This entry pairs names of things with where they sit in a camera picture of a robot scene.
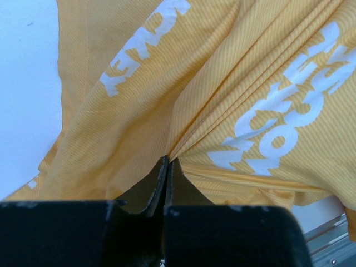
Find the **yellow Mickey Mouse pillowcase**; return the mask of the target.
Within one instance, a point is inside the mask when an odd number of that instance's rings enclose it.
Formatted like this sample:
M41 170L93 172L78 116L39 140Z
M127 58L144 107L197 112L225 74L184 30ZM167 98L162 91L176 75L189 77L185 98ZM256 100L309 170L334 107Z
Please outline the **yellow Mickey Mouse pillowcase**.
M355 240L354 1L58 1L62 130L15 200L114 199L167 156L210 201L329 196Z

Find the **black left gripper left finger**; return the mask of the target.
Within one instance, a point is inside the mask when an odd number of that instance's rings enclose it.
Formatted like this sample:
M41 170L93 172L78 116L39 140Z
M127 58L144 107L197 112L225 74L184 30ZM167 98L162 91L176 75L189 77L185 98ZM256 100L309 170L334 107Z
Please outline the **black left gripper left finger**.
M1 202L1 265L159 266L168 166L114 200Z

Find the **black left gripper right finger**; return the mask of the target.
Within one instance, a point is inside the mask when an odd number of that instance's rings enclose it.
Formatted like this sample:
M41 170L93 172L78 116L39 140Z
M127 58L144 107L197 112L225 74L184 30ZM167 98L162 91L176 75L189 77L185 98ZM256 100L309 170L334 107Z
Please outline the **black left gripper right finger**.
M166 266L309 266L301 228L285 208L215 205L169 164L164 209Z

